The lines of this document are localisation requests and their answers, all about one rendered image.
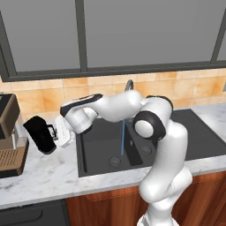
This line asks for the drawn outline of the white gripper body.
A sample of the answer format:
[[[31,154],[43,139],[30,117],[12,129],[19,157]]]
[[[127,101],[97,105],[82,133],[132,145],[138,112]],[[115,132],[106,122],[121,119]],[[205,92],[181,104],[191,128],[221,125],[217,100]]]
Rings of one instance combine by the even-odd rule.
[[[75,139],[74,132],[67,127],[65,120],[61,116],[55,119],[55,125],[59,146],[69,146]]]

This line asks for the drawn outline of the black double sink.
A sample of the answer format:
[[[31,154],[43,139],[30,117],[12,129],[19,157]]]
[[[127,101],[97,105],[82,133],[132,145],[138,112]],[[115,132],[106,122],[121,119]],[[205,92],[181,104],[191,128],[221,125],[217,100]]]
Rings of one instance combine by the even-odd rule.
[[[171,119],[183,124],[188,131],[187,161],[226,154],[226,142],[191,109],[176,110]],[[123,156],[121,134],[122,122],[110,123],[98,118],[89,131],[76,136],[80,177],[153,165],[157,144],[141,138],[133,130],[130,118],[125,120]]]

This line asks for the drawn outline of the blue water stream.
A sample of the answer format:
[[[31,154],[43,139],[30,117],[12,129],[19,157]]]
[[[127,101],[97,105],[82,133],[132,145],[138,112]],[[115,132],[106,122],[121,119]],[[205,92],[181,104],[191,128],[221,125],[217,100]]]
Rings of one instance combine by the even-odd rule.
[[[122,122],[122,136],[121,136],[121,156],[124,155],[124,129],[125,129],[125,121]]]

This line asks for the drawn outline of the grey curved sink faucet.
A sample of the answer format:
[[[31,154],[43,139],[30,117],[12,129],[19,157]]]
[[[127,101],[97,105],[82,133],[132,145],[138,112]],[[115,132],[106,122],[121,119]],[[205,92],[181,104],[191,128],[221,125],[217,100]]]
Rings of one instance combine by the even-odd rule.
[[[134,88],[133,81],[129,79],[126,83],[125,91],[133,90],[133,88]]]

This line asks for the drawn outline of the brown and black coffee machine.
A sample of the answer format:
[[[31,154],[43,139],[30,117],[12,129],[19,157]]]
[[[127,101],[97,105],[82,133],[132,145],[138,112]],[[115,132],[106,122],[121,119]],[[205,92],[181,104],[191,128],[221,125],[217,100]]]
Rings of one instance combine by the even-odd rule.
[[[29,140],[15,94],[0,94],[0,178],[23,173]]]

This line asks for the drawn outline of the black dishwasher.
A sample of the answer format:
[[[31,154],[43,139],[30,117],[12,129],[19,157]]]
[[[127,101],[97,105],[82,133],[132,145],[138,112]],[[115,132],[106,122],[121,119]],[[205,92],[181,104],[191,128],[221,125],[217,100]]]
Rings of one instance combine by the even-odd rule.
[[[0,210],[0,226],[71,226],[65,200]]]

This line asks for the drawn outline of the wooden cupboard run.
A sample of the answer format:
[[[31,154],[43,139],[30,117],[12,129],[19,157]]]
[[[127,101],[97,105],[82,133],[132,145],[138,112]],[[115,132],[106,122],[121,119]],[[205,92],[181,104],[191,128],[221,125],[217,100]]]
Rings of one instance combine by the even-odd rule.
[[[71,226],[137,226],[147,203],[136,186],[66,200]],[[196,176],[172,211],[179,226],[226,226],[226,170]]]

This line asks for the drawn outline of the dark grey framed window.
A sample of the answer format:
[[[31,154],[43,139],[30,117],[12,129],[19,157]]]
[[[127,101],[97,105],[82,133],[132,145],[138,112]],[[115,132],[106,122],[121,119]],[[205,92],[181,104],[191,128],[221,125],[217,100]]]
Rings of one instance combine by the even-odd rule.
[[[226,0],[0,0],[5,82],[226,67]]]

